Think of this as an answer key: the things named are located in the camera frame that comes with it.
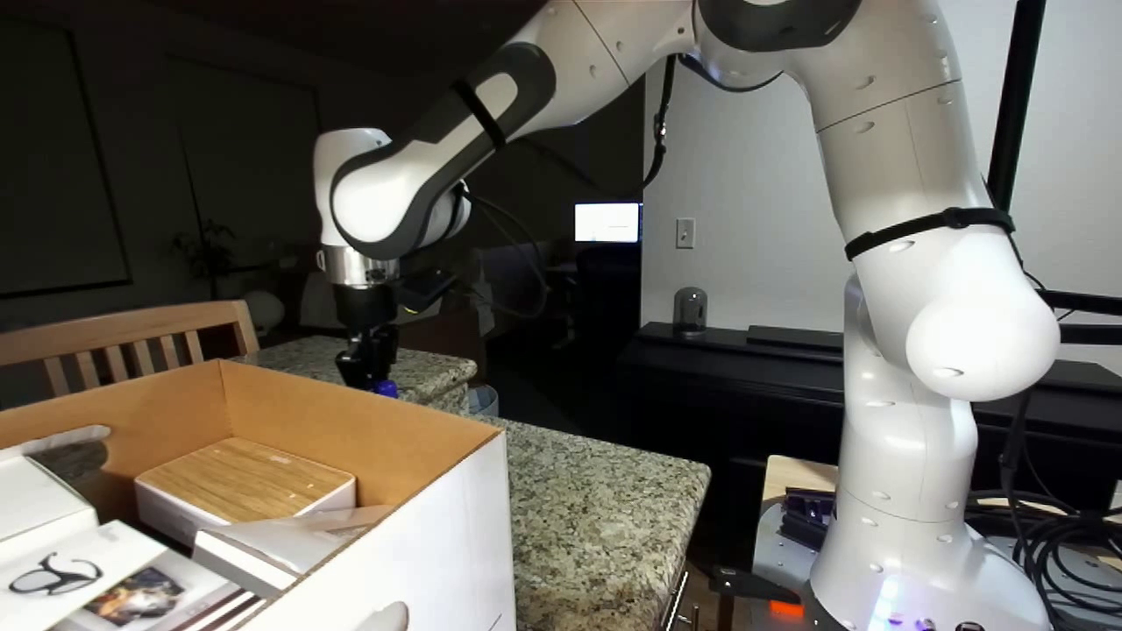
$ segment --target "granite countertop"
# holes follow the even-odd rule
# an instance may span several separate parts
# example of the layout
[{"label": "granite countertop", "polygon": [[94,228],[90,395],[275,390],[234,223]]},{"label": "granite countertop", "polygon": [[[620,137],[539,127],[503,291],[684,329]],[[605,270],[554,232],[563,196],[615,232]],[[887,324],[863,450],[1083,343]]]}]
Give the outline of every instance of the granite countertop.
[{"label": "granite countertop", "polygon": [[[338,340],[306,338],[254,363],[338,382]],[[407,400],[461,386],[474,362],[399,352]],[[525,631],[639,631],[665,615],[709,466],[495,416],[507,439],[514,608]]]}]

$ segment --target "chair back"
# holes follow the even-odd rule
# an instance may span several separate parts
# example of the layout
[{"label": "chair back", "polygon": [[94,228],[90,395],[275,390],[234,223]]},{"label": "chair back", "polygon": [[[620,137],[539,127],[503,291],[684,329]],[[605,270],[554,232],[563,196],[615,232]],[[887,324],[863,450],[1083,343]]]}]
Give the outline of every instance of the chair back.
[{"label": "chair back", "polygon": [[260,352],[245,300],[185,300],[0,332],[0,368],[42,363],[52,395],[196,363],[213,343],[202,329],[227,329],[223,354]]}]

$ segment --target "small box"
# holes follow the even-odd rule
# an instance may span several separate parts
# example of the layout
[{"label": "small box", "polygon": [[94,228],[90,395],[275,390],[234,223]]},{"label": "small box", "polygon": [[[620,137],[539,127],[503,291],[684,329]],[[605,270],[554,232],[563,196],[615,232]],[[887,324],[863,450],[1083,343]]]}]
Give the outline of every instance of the small box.
[{"label": "small box", "polygon": [[0,451],[0,564],[99,526],[94,507],[19,451]]},{"label": "small box", "polygon": [[514,626],[503,435],[495,425],[234,362],[202,362],[0,409],[0,446],[108,425],[90,500],[127,514],[137,478],[223,439],[352,472],[388,514],[245,626]]},{"label": "small box", "polygon": [[192,542],[202,526],[352,507],[352,478],[260,442],[223,439],[137,478],[139,523]]}]

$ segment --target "computer monitor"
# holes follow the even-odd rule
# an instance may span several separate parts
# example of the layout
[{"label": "computer monitor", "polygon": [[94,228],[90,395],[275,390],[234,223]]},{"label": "computer monitor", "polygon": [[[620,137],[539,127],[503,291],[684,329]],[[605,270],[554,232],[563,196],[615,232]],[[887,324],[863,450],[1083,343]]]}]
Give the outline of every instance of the computer monitor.
[{"label": "computer monitor", "polygon": [[639,247],[641,200],[570,200],[570,243]]}]

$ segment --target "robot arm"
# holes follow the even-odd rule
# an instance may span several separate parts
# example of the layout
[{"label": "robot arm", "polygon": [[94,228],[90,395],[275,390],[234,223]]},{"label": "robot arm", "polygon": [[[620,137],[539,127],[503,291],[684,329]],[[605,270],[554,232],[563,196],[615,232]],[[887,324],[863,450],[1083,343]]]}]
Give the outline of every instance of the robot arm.
[{"label": "robot arm", "polygon": [[551,0],[391,143],[351,130],[314,146],[338,310],[382,310],[351,327],[379,329],[369,294],[397,259],[461,223],[461,176],[577,121],[663,57],[719,88],[787,72],[818,120],[854,270],[836,523],[807,588],[818,626],[1049,626],[1019,567],[965,526],[965,497],[972,400],[1041,377],[1060,329],[989,207],[931,0]]}]

